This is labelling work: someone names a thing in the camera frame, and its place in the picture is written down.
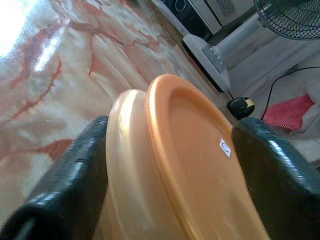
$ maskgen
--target plastic container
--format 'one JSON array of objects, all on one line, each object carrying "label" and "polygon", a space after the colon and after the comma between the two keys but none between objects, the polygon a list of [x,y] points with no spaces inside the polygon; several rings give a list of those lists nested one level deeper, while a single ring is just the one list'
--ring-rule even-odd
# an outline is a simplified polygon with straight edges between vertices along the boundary
[{"label": "plastic container", "polygon": [[121,236],[268,239],[231,140],[232,126],[191,83],[166,74],[123,93],[109,116],[106,160]]}]

